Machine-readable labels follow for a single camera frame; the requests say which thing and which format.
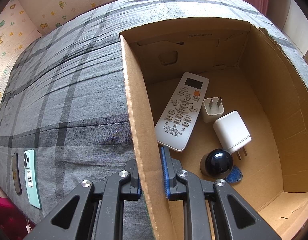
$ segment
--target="white barcode sticker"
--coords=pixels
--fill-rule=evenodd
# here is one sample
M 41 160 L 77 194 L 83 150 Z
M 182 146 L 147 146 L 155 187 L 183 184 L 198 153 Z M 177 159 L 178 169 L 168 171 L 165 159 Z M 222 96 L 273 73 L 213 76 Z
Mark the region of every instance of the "white barcode sticker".
M 28 184 L 28 187 L 34 187 L 34 184 L 33 184 L 33 177 L 31 175 L 31 170 L 27 170 L 27 184 Z

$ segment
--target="white charger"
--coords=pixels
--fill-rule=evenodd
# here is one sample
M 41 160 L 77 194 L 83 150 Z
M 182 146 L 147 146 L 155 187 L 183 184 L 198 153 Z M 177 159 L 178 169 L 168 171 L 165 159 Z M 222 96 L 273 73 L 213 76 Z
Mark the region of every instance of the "white charger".
M 233 111 L 217 119 L 213 124 L 213 128 L 222 147 L 231 154 L 252 140 L 248 129 L 237 111 Z
M 215 122 L 224 113 L 222 98 L 206 98 L 201 106 L 204 122 Z

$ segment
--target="air conditioner remote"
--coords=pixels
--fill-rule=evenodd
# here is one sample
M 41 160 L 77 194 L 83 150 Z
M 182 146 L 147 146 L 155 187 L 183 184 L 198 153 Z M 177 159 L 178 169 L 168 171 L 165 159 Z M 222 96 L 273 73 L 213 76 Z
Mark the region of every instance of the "air conditioner remote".
M 159 144 L 182 152 L 194 128 L 209 80 L 185 72 L 159 118 L 155 133 Z

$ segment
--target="triangular cutout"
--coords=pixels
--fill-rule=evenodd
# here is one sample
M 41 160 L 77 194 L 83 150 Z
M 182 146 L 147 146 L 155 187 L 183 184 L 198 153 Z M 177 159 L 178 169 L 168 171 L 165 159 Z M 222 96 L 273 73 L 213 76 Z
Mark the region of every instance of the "triangular cutout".
M 256 218 L 234 196 L 228 195 L 227 199 L 230 203 L 238 229 L 243 229 L 256 223 Z
M 73 197 L 67 205 L 54 216 L 52 224 L 63 229 L 68 229 L 71 225 L 78 201 L 79 196 Z

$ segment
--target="mint green smartphone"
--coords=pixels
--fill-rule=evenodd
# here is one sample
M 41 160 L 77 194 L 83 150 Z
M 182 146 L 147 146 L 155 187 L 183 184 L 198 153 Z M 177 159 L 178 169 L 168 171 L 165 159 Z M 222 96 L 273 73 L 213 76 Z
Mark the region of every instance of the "mint green smartphone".
M 35 150 L 28 150 L 24 152 L 26 189 L 29 203 L 34 207 L 41 209 L 41 202 L 39 199 L 38 184 L 36 179 L 35 155 Z

